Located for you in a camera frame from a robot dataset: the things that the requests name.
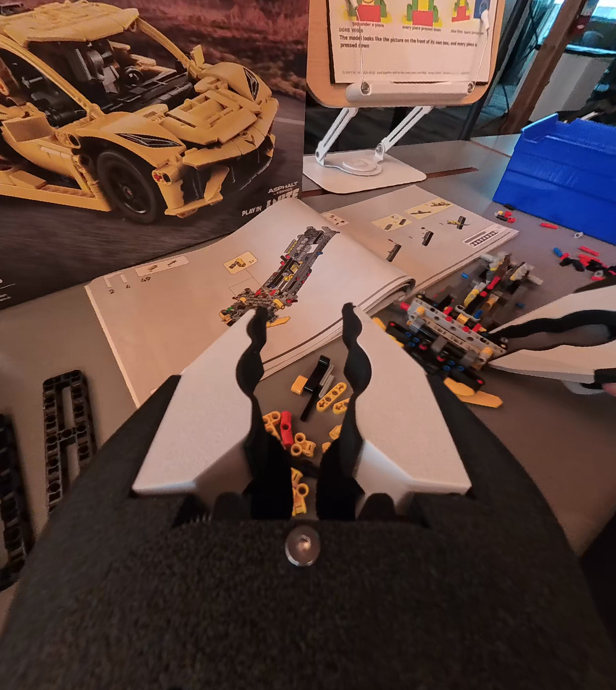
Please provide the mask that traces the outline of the lego car chassis assembly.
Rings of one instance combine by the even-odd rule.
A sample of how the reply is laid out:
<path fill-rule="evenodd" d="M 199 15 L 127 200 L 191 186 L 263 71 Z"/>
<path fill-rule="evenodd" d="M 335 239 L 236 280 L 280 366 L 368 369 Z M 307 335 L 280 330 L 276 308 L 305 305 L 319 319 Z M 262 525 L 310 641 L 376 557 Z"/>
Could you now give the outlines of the lego car chassis assembly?
<path fill-rule="evenodd" d="M 484 392 L 482 370 L 507 347 L 490 332 L 524 308 L 523 295 L 542 284 L 533 265 L 510 253 L 482 254 L 456 283 L 410 295 L 392 306 L 393 319 L 373 321 L 459 400 L 497 409 L 502 400 Z"/>

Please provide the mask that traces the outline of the lego instruction booklet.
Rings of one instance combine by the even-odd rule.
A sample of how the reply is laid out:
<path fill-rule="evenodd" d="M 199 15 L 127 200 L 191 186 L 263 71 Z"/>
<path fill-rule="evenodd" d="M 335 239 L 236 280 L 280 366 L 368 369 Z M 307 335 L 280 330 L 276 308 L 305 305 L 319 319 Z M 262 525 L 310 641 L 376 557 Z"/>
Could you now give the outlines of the lego instruction booklet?
<path fill-rule="evenodd" d="M 139 406 L 256 304 L 269 313 L 270 375 L 337 338 L 343 304 L 374 313 L 518 234 L 416 185 L 333 211 L 289 199 L 213 245 L 86 290 Z"/>

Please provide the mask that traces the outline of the pile of small lego pins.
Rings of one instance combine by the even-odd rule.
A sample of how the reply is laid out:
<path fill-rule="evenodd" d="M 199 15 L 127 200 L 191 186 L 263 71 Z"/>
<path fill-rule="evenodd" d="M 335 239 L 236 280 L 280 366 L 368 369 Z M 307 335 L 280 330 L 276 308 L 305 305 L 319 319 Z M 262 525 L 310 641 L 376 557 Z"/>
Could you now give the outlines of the pile of small lego pins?
<path fill-rule="evenodd" d="M 509 206 L 506 206 L 504 210 L 495 211 L 494 215 L 497 220 L 507 222 L 510 225 L 517 222 L 516 212 L 512 211 Z M 546 220 L 540 220 L 539 227 L 545 230 L 561 229 L 558 224 Z M 570 237 L 576 240 L 579 246 L 575 247 L 574 251 L 563 250 L 554 246 L 552 254 L 558 260 L 559 266 L 563 268 L 571 266 L 577 272 L 588 272 L 591 275 L 590 281 L 601 281 L 616 276 L 616 262 L 603 263 L 602 254 L 599 250 L 585 246 L 583 243 L 580 244 L 583 238 L 582 232 L 570 230 L 570 233 Z"/>

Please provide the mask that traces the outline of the blue plastic bin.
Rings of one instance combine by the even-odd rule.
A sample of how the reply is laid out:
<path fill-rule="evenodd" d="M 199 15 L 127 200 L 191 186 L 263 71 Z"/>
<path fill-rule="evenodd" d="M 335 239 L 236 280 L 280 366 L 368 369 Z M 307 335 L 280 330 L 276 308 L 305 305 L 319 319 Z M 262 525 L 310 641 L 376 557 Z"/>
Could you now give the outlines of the blue plastic bin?
<path fill-rule="evenodd" d="M 493 201 L 616 246 L 616 128 L 557 114 L 526 126 Z"/>

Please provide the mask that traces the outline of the printed paper sheet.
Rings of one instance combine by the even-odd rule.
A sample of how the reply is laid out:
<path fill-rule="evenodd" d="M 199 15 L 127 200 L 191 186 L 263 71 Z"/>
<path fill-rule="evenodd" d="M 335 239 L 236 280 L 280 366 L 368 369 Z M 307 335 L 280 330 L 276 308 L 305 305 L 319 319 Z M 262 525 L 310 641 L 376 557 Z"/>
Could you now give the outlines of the printed paper sheet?
<path fill-rule="evenodd" d="M 497 1 L 328 1 L 330 80 L 484 83 Z"/>

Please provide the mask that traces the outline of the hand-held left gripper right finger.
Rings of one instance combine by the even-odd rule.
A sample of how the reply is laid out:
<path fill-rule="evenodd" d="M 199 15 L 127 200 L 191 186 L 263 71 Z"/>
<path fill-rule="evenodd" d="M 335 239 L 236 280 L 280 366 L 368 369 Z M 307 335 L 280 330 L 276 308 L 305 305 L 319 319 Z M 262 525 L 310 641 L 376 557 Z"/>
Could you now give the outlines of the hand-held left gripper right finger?
<path fill-rule="evenodd" d="M 400 514 L 418 493 L 464 496 L 471 481 L 424 369 L 357 306 L 342 321 L 352 393 L 321 460 L 318 519 L 355 520 L 378 494 Z"/>

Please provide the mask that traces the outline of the wooden post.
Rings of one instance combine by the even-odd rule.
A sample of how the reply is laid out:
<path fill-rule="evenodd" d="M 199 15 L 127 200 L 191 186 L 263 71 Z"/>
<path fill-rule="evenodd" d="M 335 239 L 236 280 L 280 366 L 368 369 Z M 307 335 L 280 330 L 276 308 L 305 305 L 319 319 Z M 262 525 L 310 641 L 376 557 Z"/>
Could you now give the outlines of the wooden post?
<path fill-rule="evenodd" d="M 500 134 L 519 133 L 529 122 L 529 116 L 570 41 L 573 26 L 586 3 L 586 1 L 563 1 L 553 26 L 537 52 L 523 86 L 499 129 Z"/>

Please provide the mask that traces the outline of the small black lego frame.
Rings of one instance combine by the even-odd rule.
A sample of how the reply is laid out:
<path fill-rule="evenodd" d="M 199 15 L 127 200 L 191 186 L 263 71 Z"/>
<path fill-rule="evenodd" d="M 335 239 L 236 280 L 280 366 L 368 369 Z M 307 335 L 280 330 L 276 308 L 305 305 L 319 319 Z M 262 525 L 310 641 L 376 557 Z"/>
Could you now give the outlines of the small black lego frame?
<path fill-rule="evenodd" d="M 96 453 L 88 379 L 80 370 L 43 383 L 45 483 L 52 513 Z"/>

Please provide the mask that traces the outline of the lego set box yellow car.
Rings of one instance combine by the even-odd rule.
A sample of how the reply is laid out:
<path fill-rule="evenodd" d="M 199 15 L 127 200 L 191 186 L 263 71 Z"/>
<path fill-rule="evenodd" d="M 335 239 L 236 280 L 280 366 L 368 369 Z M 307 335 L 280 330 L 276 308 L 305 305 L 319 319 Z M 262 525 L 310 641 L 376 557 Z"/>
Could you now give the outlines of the lego set box yellow car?
<path fill-rule="evenodd" d="M 0 1 L 0 310 L 297 197 L 308 34 L 308 1 Z"/>

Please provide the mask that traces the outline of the black angled lego piece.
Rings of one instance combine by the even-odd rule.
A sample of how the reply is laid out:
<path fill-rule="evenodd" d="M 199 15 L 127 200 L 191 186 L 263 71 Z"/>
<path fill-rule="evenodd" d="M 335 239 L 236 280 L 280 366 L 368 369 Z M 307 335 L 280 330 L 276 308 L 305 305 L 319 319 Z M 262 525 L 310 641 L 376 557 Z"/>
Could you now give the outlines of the black angled lego piece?
<path fill-rule="evenodd" d="M 321 355 L 316 367 L 313 369 L 303 387 L 303 393 L 309 394 L 309 401 L 307 402 L 300 416 L 301 422 L 305 422 L 311 415 L 312 408 L 317 404 L 317 401 L 320 398 L 320 391 L 324 385 L 323 380 L 329 371 L 330 358 L 325 355 Z"/>

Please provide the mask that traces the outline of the wooden document stand white base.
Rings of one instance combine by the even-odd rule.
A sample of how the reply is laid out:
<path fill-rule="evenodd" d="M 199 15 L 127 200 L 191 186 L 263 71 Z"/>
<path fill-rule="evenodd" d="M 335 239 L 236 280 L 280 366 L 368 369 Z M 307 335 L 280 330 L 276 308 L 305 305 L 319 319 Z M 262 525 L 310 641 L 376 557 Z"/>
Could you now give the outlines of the wooden document stand white base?
<path fill-rule="evenodd" d="M 365 82 L 335 84 L 330 80 L 328 1 L 311 1 L 307 86 L 322 106 L 339 108 L 336 120 L 322 137 L 313 155 L 304 156 L 303 173 L 327 192 L 348 194 L 423 181 L 426 175 L 388 154 L 415 124 L 434 108 L 476 103 L 492 82 L 496 66 L 504 1 L 497 1 L 490 73 L 486 82 Z M 412 107 L 412 111 L 372 150 L 330 152 L 338 136 L 359 110 L 379 107 Z"/>

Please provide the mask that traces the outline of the pile of yellow lego connectors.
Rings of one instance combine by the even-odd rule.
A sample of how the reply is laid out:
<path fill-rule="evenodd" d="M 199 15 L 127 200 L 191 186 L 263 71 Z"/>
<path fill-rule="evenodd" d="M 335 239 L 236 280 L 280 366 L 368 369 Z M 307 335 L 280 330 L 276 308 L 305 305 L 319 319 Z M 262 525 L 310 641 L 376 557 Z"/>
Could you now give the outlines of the pile of yellow lego connectors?
<path fill-rule="evenodd" d="M 348 385 L 346 382 L 336 382 L 331 373 L 332 366 L 328 366 L 326 373 L 318 382 L 316 401 L 307 405 L 308 413 L 325 415 L 328 411 L 334 415 L 342 415 L 348 408 L 350 401 L 346 397 Z M 307 498 L 310 488 L 306 483 L 308 478 L 315 478 L 318 467 L 312 462 L 318 449 L 325 453 L 333 440 L 339 436 L 341 425 L 338 424 L 329 432 L 329 441 L 321 445 L 310 440 L 298 427 L 300 421 L 295 421 L 291 412 L 274 410 L 262 416 L 263 425 L 267 433 L 276 438 L 289 452 L 291 457 L 291 481 L 293 489 L 293 512 L 297 517 L 307 513 Z"/>

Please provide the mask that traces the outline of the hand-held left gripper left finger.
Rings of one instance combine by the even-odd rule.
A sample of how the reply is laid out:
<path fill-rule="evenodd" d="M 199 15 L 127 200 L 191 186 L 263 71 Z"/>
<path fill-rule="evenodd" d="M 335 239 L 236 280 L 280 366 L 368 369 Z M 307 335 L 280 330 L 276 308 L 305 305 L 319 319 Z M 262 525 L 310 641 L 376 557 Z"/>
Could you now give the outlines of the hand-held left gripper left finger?
<path fill-rule="evenodd" d="M 291 461 L 266 431 L 254 394 L 267 316 L 265 308 L 248 310 L 182 372 L 134 493 L 189 493 L 213 507 L 224 493 L 249 490 L 254 518 L 291 517 Z"/>

